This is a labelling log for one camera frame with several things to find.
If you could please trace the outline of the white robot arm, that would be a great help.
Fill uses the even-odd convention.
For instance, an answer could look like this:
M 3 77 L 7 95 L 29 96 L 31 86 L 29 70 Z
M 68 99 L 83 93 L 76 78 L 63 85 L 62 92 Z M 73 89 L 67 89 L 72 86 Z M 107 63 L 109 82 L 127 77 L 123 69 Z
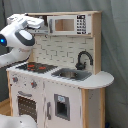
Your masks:
M 0 31 L 0 44 L 12 47 L 12 50 L 0 55 L 0 68 L 29 58 L 35 39 L 28 29 L 40 29 L 44 20 L 26 14 L 13 14 L 7 18 L 7 23 Z M 12 117 L 0 114 L 0 128 L 37 128 L 37 124 L 29 115 Z

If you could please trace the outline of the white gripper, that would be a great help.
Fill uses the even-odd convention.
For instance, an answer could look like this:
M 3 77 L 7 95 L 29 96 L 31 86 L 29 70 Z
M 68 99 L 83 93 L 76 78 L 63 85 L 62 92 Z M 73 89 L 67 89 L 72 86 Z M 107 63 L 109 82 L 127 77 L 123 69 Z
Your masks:
M 44 25 L 44 20 L 40 18 L 30 17 L 25 14 L 13 14 L 7 18 L 7 23 L 20 29 L 39 29 Z

